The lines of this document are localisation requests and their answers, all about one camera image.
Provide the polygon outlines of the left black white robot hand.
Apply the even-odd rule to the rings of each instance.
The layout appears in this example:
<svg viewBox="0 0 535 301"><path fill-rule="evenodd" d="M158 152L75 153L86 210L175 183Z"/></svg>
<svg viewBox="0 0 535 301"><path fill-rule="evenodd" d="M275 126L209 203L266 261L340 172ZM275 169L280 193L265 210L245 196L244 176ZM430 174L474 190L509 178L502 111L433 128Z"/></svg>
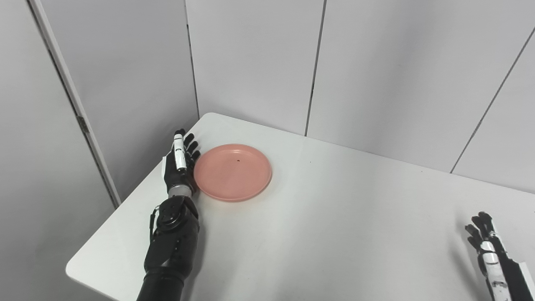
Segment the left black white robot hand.
<svg viewBox="0 0 535 301"><path fill-rule="evenodd" d="M162 177L167 192L185 185L195 194L199 187L194 179L194 168L201 156L199 143L193 133L186 133L184 128L175 131L171 149L162 159Z"/></svg>

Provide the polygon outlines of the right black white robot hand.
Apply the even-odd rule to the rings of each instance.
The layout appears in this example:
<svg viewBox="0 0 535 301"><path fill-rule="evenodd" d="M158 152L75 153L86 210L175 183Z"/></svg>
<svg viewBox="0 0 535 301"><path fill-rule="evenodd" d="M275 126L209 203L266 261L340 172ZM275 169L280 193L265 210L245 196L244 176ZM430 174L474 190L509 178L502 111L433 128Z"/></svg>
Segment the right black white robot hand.
<svg viewBox="0 0 535 301"><path fill-rule="evenodd" d="M514 261L506 251L489 213L479 212L464 229L476 250L480 272L493 301L533 301L534 280L525 262Z"/></svg>

